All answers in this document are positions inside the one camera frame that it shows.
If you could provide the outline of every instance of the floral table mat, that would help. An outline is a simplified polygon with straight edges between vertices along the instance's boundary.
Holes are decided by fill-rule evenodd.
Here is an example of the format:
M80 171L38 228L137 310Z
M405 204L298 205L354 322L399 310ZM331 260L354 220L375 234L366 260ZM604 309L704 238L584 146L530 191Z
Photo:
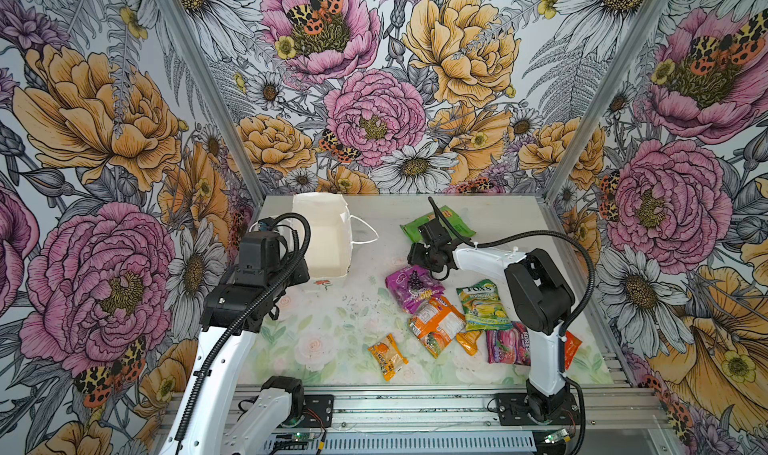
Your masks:
M478 230L477 222L472 223L472 210L460 210L457 201L452 201L451 206L470 227ZM409 362L389 383L468 385L525 382L528 367L488 363L485 337L478 340L478 353L474 357L453 341L439 358L433 358L408 328L410 315L402 311L384 285L387 275L407 266L405 257L410 242L399 224L416 217L407 218L406 214L398 219L391 213L366 216L356 213L351 205L350 210L379 231L379 241L355 247L350 273L342 284L304 285L288 289L278 302L280 318L277 321L269 317L264 319L261 334L240 372L239 383L261 384L272 375L285 375L300 378L305 385L386 384L368 347L389 333L395 337L400 351ZM544 222L539 219L538 223L543 225ZM359 234L353 231L353 234L355 239L366 237L362 230ZM525 251L531 248L521 247ZM554 249L548 251L553 258L558 256ZM483 278L471 271L452 271L450 277L442 282L446 287L445 295L461 311L456 288L474 285ZM516 319L506 284L495 282L509 316ZM574 357L569 376L579 383L613 383L586 317L579 317L570 330L583 344Z

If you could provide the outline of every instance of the purple candy bag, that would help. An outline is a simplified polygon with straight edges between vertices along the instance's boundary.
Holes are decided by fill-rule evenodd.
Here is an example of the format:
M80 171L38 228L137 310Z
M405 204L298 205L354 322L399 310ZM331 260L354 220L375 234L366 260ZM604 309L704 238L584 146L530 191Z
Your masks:
M395 296L403 311L414 315L423 302L446 289L429 276L426 268L406 267L389 275L384 285Z

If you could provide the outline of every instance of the yellow candy package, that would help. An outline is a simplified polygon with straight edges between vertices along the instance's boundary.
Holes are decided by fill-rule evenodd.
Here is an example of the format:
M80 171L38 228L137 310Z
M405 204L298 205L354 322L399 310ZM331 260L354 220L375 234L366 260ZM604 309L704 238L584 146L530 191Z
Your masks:
M397 343L392 334L382 338L379 343L372 345L369 352L373 354L376 361L379 362L379 368L384 375L384 380L390 381L406 364L408 359L405 358L400 350L397 348Z

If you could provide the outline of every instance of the black mounting plate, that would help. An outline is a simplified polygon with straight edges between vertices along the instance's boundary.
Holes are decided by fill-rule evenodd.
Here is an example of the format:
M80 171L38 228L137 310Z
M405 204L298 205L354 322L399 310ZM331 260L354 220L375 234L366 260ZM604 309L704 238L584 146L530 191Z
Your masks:
M528 427L531 425L579 425L580 416L573 393L565 393L565 403L552 416L550 423L539 423L528 416L527 393L495 393L498 421L502 427Z

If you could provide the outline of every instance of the snack bag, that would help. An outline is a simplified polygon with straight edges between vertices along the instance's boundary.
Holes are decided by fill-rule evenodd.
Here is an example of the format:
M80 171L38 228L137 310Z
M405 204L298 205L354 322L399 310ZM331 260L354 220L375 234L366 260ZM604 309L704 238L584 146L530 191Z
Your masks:
M462 345L462 348L470 357L474 357L478 353L478 338L480 335L482 335L480 330L463 331L456 335L456 341Z
M496 284L492 281L486 279L472 287L456 288L456 292L464 307L467 331L512 328L512 321L507 317Z
M426 268L417 265L402 268L389 275L384 285L389 288L403 311L413 315L423 302L434 295L441 295L445 287L429 276Z
M442 295L430 298L410 322L413 334L435 358L458 332L464 330L464 326L464 316Z
M453 225L453 228L456 229L458 233L460 233L463 237L466 237L467 239L470 239L475 236L475 231L470 229L466 223L464 223L464 220L462 220L461 217L456 214L454 210L451 210L448 206L442 206L440 208L440 211L442 212L442 215L446 217L446 220L451 222L451 225ZM422 234L418 233L418 227L425 224L427 221L430 221L435 218L434 213L427 213L423 217L419 217L416 220L412 221L411 223L400 225L400 228L402 231L408 235L408 238L411 239L413 243L422 241Z
M531 342L528 328L519 321L513 321L513 328L506 331L486 331L489 364L531 365ZM581 346L579 340L570 331L565 332L565 369Z
M408 364L408 359L398 350L397 343L392 334L382 338L378 344L371 346L368 351L379 362L379 368L384 374L384 380L386 381L390 381L395 376L395 373Z

